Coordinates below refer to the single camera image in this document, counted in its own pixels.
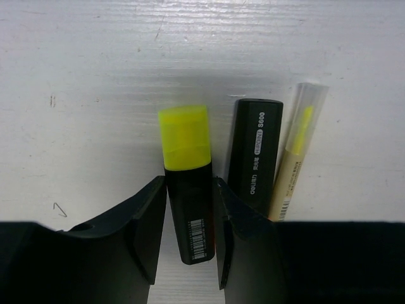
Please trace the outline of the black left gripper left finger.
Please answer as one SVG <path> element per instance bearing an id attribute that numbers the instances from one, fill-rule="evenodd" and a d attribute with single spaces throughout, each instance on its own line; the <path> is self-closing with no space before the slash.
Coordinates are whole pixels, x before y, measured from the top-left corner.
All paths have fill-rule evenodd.
<path id="1" fill-rule="evenodd" d="M 69 231 L 1 223 L 2 303 L 146 303 L 156 279 L 166 183 Z"/>

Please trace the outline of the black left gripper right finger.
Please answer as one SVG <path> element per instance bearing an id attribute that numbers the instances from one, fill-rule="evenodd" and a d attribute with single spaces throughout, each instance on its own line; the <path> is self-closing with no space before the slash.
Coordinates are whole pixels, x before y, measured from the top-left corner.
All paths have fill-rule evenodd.
<path id="1" fill-rule="evenodd" d="M 401 222 L 272 222 L 213 181 L 227 303 L 403 303 Z"/>

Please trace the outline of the orange highlighter black body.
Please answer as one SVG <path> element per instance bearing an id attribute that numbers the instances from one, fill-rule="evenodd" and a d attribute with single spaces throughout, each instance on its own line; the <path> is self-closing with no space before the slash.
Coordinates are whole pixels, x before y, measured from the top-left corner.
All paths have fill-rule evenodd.
<path id="1" fill-rule="evenodd" d="M 271 99 L 236 102 L 227 184 L 267 217 L 273 192 L 284 105 Z"/>

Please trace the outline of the yellow highlighter black body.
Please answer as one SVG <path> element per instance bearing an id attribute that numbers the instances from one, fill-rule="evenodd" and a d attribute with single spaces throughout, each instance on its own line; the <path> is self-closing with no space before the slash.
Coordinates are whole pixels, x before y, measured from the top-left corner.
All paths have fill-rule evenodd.
<path id="1" fill-rule="evenodd" d="M 158 113 L 165 179 L 180 258 L 186 265 L 215 255 L 211 148 L 204 105 Z"/>

